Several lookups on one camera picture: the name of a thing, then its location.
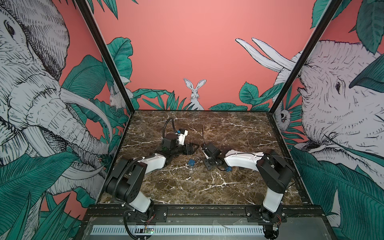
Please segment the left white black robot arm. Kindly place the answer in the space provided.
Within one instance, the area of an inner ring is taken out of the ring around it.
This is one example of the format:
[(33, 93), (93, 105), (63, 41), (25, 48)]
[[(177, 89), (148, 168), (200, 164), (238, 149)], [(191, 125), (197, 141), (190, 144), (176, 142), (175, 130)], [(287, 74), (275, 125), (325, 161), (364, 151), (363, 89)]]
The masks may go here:
[(186, 143), (186, 136), (187, 133), (167, 134), (153, 154), (120, 160), (105, 181), (103, 191), (122, 206), (130, 206), (143, 214), (151, 213), (153, 201), (141, 192), (144, 176), (167, 167), (173, 158), (193, 155), (200, 146)]

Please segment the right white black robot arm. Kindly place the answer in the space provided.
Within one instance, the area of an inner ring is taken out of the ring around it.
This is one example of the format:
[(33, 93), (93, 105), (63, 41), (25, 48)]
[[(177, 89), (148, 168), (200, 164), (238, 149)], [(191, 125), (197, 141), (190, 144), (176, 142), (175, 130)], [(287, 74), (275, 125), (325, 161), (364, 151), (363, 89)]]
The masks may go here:
[(260, 207), (260, 218), (267, 223), (278, 223), (281, 220), (281, 202), (294, 175), (293, 167), (284, 157), (272, 149), (257, 153), (221, 151), (212, 143), (202, 144), (202, 151), (206, 156), (204, 164), (208, 170), (213, 167), (224, 170), (239, 167), (259, 172), (267, 186)]

